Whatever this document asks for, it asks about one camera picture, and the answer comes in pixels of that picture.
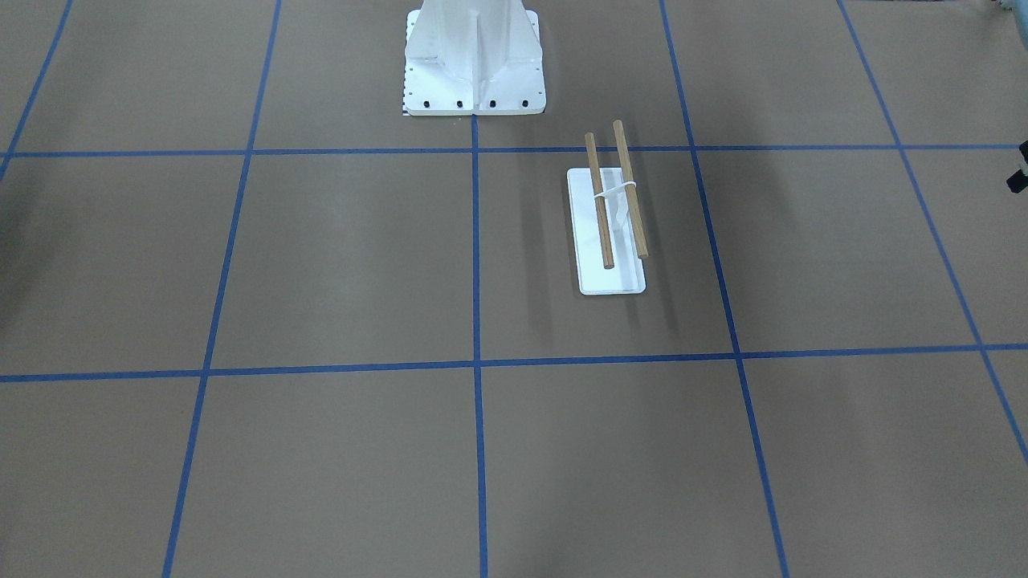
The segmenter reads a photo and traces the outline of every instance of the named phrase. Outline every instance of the grid floor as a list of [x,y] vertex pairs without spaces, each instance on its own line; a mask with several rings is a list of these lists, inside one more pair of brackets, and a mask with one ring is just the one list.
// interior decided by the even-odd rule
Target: grid floor
[[[0,575],[1028,575],[1028,52],[985,0],[0,3]],[[577,291],[623,118],[653,257]]]

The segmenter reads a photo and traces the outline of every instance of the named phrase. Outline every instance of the wooden stick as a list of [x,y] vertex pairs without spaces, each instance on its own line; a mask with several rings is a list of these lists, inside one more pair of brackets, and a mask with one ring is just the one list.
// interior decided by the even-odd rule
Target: wooden stick
[[[618,158],[621,160],[621,176],[625,181],[635,180],[632,177],[632,161],[628,157],[628,142],[625,141],[625,125],[621,120],[614,121],[614,139],[618,141]],[[635,185],[625,187],[628,197],[628,217],[632,221],[632,236],[635,238],[635,253],[640,259],[650,256],[650,247],[646,242],[646,230],[642,228],[642,212],[639,211],[639,197]]]
[[[603,192],[603,179],[599,176],[599,156],[596,155],[596,137],[585,134],[585,151],[589,156],[589,174],[592,175],[592,193]],[[603,252],[603,268],[614,268],[614,250],[611,248],[611,226],[607,220],[607,200],[596,196],[596,224],[599,226],[599,249]]]

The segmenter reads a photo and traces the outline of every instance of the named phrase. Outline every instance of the white ribbed support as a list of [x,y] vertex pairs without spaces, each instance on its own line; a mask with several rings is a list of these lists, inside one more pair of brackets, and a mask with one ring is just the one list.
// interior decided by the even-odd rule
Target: white ribbed support
[[539,16],[521,0],[425,0],[407,15],[403,110],[538,114],[546,108]]

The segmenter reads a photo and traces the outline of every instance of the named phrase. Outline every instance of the gray floor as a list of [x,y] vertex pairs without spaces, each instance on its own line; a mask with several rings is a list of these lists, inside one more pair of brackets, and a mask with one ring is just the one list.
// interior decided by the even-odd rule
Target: gray floor
[[547,112],[425,119],[417,4],[0,3],[0,576],[1028,575],[1009,12],[528,2]]

